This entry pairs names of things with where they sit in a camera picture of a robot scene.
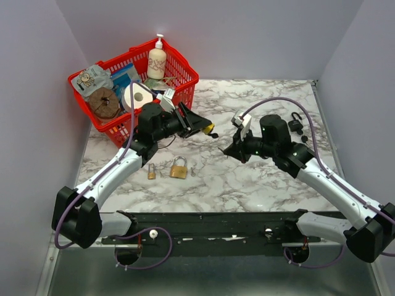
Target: marble surface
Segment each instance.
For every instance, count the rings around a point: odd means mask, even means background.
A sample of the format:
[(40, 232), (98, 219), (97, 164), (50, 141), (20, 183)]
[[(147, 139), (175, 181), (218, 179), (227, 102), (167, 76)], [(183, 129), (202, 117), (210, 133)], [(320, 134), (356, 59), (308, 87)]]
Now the marble surface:
[[(226, 148), (231, 143), (235, 127), (230, 120), (238, 109), (246, 110), (261, 99), (272, 96), (295, 99), (309, 111), (314, 121), (319, 153), (324, 162), (335, 169), (325, 127), (308, 81), (201, 80), (196, 85), (193, 110), (215, 123), (215, 132), (220, 135), (219, 139), (203, 134), (189, 139), (177, 138), (170, 147), (159, 150), (150, 161), (157, 168), (155, 180), (147, 179), (148, 166), (145, 166), (118, 187), (101, 211), (272, 212), (294, 211), (298, 208), (334, 210), (320, 194), (280, 171), (270, 159), (252, 157), (247, 164), (242, 165), (235, 159), (226, 158), (218, 149)], [(289, 121), (293, 111), (302, 113), (295, 105), (283, 101), (261, 105), (251, 112), (251, 129), (255, 135), (260, 135), (261, 116), (276, 113)], [(305, 117), (302, 122), (305, 126), (304, 133), (311, 140)], [(165, 146), (170, 140), (165, 139), (159, 145)], [(300, 136), (293, 134), (293, 140), (300, 142)], [(92, 128), (79, 183), (95, 174), (116, 152), (115, 145), (104, 134)], [(168, 176), (173, 159), (179, 155), (188, 160), (189, 171), (185, 180)], [(196, 173), (195, 176), (190, 175), (191, 167)]]

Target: red basket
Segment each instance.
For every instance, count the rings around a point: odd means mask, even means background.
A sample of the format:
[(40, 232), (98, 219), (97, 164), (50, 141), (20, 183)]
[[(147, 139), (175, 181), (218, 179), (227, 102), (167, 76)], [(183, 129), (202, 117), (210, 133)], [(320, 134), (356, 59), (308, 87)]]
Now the red basket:
[[(114, 57), (107, 62), (99, 61), (96, 64), (105, 70), (110, 69), (111, 73), (113, 73), (133, 63), (141, 79), (144, 81), (147, 79), (148, 53), (155, 47), (156, 41), (157, 39), (153, 39), (142, 45), (131, 47), (128, 52), (118, 57)], [(179, 102), (183, 102), (188, 108), (191, 108), (195, 84), (199, 81), (199, 75), (189, 66), (187, 60), (176, 49), (168, 45), (163, 39), (162, 42), (163, 50), (167, 55), (165, 77), (176, 77), (168, 82), (169, 86), (175, 88), (173, 103), (177, 105)], [(70, 85), (72, 79), (80, 74), (80, 72), (78, 71), (69, 77)], [(94, 127), (98, 131), (105, 133), (118, 148), (121, 147), (130, 134), (130, 114), (124, 114), (108, 123), (103, 123), (93, 115), (88, 103), (84, 101), (75, 89), (74, 96), (81, 109), (91, 119)], [(140, 112), (141, 109), (135, 110), (135, 124), (137, 124)]]

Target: padlock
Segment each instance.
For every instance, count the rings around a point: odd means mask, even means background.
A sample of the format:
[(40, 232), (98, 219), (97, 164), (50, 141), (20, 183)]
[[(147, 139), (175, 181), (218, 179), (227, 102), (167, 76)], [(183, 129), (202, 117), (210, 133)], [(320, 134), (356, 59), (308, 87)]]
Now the padlock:
[(303, 125), (298, 119), (295, 118), (295, 115), (297, 117), (299, 117), (300, 120), (302, 120), (302, 117), (298, 113), (292, 112), (291, 116), (292, 116), (293, 120), (288, 122), (289, 129), (292, 132), (294, 132), (294, 131), (297, 132), (297, 134), (303, 134), (303, 130), (302, 130)]
[(148, 180), (153, 180), (156, 178), (156, 174), (155, 174), (155, 164), (150, 163), (148, 165)]
[[(176, 165), (178, 159), (184, 160), (184, 166)], [(186, 167), (186, 159), (185, 159), (185, 157), (177, 156), (174, 159), (172, 168), (170, 169), (170, 177), (171, 178), (178, 178), (178, 179), (185, 179), (187, 172), (188, 172), (188, 169)]]

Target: lotion bottle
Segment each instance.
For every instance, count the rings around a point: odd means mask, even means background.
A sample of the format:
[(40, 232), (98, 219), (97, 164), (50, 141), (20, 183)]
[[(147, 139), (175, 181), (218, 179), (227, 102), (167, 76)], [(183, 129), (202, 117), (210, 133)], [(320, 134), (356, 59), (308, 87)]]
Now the lotion bottle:
[(149, 51), (147, 76), (152, 79), (162, 79), (165, 75), (166, 52), (163, 51), (162, 34), (156, 34), (158, 41), (155, 48)]

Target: black wire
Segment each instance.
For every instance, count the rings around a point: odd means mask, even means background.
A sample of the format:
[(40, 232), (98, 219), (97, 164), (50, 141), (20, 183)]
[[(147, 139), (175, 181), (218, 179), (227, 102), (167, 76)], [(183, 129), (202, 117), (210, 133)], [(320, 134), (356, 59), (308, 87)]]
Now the black wire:
[(175, 140), (175, 135), (174, 135), (174, 138), (172, 139), (172, 141), (171, 141), (169, 144), (167, 144), (166, 146), (163, 146), (163, 147), (161, 147), (161, 148), (158, 148), (158, 150), (159, 150), (159, 149), (163, 149), (163, 148), (167, 148), (168, 146), (170, 146), (171, 144), (173, 144), (174, 140)]

